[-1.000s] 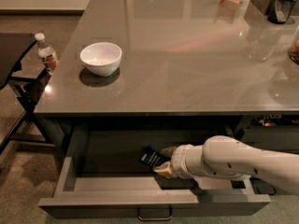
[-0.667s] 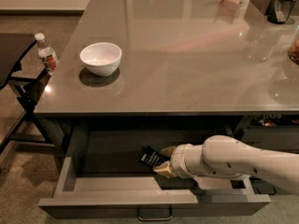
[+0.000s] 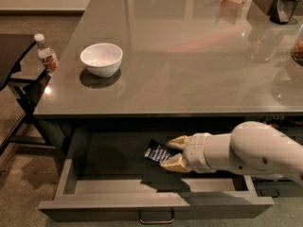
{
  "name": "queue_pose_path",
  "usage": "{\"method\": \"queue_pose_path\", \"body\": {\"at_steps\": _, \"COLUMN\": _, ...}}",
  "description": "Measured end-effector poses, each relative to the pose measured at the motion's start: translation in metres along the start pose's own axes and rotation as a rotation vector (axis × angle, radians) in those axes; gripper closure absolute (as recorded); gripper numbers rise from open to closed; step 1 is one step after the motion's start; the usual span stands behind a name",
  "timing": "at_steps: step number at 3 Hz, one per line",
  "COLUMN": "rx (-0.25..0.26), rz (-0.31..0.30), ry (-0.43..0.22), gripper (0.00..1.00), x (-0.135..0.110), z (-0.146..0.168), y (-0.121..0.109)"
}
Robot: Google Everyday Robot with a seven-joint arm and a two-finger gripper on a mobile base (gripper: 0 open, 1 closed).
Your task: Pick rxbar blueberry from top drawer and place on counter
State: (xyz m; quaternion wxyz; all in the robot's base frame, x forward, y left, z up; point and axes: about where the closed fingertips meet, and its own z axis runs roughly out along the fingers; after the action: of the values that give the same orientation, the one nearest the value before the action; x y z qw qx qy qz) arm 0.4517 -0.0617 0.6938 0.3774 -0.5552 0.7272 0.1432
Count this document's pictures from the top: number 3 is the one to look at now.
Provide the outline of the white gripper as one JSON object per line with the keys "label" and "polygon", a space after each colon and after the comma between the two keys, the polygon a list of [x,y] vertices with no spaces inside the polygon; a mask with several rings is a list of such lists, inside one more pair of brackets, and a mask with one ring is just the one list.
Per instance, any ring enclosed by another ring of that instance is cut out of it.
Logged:
{"label": "white gripper", "polygon": [[189,173],[191,170],[199,173],[214,173],[205,157],[205,145],[208,139],[212,137],[210,133],[195,133],[191,136],[178,136],[166,143],[168,148],[182,150],[168,160],[162,161],[160,166],[167,171]]}

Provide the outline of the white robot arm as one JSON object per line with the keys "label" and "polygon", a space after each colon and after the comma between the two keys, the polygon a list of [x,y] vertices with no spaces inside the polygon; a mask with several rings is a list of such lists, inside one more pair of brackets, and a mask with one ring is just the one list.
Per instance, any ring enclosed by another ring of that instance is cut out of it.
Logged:
{"label": "white robot arm", "polygon": [[218,170],[264,179],[287,178],[303,185],[303,146],[263,123],[248,121],[230,133],[195,133],[167,142],[180,152],[160,166],[172,172]]}

